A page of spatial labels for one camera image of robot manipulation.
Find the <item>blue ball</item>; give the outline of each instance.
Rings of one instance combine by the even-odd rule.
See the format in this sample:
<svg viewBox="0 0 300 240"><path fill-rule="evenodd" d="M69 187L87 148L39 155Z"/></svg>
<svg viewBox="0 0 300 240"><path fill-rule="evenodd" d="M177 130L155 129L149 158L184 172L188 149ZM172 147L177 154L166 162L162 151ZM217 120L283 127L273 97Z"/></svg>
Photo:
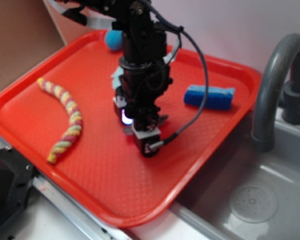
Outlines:
<svg viewBox="0 0 300 240"><path fill-rule="evenodd" d="M112 51L119 51L122 49L122 31L109 30L104 38L105 44Z"/></svg>

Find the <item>sink basin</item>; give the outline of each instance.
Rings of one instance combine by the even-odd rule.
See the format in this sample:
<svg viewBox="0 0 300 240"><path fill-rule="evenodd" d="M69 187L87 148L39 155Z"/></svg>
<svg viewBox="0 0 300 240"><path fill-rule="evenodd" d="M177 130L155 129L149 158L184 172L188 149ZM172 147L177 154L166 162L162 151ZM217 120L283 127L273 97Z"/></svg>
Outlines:
<svg viewBox="0 0 300 240"><path fill-rule="evenodd" d="M211 239L300 240L300 129L277 120L274 150L259 153L251 125L248 114L176 202Z"/></svg>

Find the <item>sink drain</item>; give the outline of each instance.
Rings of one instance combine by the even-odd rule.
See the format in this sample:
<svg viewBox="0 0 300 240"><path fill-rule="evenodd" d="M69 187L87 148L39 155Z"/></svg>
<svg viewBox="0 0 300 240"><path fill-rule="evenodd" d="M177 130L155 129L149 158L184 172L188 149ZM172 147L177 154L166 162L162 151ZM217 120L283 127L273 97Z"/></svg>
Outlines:
<svg viewBox="0 0 300 240"><path fill-rule="evenodd" d="M236 188L229 203L233 214L248 223L265 222L278 209L276 194L257 183L248 183Z"/></svg>

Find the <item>cardboard box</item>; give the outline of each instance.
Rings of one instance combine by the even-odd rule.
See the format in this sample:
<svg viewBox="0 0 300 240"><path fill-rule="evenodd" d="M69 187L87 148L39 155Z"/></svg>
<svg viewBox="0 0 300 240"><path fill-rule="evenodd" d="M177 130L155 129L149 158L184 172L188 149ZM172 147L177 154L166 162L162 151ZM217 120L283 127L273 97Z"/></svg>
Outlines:
<svg viewBox="0 0 300 240"><path fill-rule="evenodd" d="M63 46L42 1L0 1L0 91Z"/></svg>

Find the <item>tray rim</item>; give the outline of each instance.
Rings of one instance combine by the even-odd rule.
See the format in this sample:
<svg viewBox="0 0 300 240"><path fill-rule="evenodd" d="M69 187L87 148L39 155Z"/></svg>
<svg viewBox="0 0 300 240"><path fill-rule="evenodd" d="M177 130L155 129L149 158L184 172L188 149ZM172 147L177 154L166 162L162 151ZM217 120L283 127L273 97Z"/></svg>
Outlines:
<svg viewBox="0 0 300 240"><path fill-rule="evenodd" d="M12 98L14 98L17 94L25 90L29 86L29 84L33 83L37 78L49 72L51 68L48 66L61 63L68 56L71 56L75 52L79 51L88 43L103 40L105 34L106 31L104 30L98 30L98 31L86 33L85 35L79 37L69 45L57 51L52 56L48 57L45 61L43 61L42 63L40 63L33 69L31 69L29 72L27 72L26 74L18 78L15 82L13 82L2 92L0 92L0 107L3 106L3 102L4 103L8 102ZM196 60L194 62L195 65L200 64L199 59L197 59L197 54L195 52L182 49L182 52L180 52L178 56L180 56L180 54L184 58L190 58L192 60ZM101 207L104 205L97 199L92 198L88 193L87 193L88 197L87 196L79 197L79 199L74 197L75 200L77 200L80 204L82 204L87 209L92 211L101 220L109 224L115 225L117 227L127 228L127 227L134 227L146 223L151 219L153 219L154 217L156 217L157 215L159 215L160 213L162 213L164 210L166 210L169 207L169 204L177 197L178 193L185 187L186 183L188 183L191 180L191 178L196 174L196 172L204 165L206 161L208 161L209 157L223 142L223 140L220 141L219 138L222 136L222 139L225 139L229 135L229 133L233 130L233 128L239 123L239 121L245 116L245 114L251 109L257 97L261 75L256 70L239 63L234 63L228 60L223 60L209 55L206 55L205 57L206 57L208 67L213 65L218 65L218 66L224 65L225 67L229 67L229 65L231 65L233 69L237 69L238 71L242 72L242 74L246 74L249 76L250 78L249 80L252 80L252 82L250 82L249 84L245 82L245 85L248 87L250 91L246 103L243 104L237 110L237 112L232 116L231 121L228 121L226 125L222 128L222 130L213 138L213 140L210 142L207 148L208 150L207 149L203 150L203 152L200 154L195 164L193 164L191 168L187 171L187 173L183 176L182 181L179 181L175 186L173 186L172 191L170 191L169 194L165 196L164 199L162 199L161 202L163 204L159 204L159 206L156 206L153 209L150 209L148 212L138 216L123 217L114 214L113 211L110 211L109 208L106 206ZM32 156L32 157L36 157L36 159L40 159L42 157L39 153L33 152L32 150L24 147L22 142L17 137L15 137L11 132L6 131L4 129L4 126L2 126L1 124L0 124L0 136L3 137L9 143L11 143L12 146L15 147L17 150L19 150L23 155L25 155L25 157ZM85 191L82 188L79 189L80 186L77 186L74 181L70 182L70 179L68 180L62 179L60 175L64 175L64 173L62 172L60 173L60 171L57 168L51 170L50 166L45 162L43 162L42 164L35 164L35 165L38 168L38 170L43 173L43 175L47 176L49 179L53 179L53 182L57 184L61 189L66 191L70 196L77 196L78 193L82 194L83 191Z"/></svg>

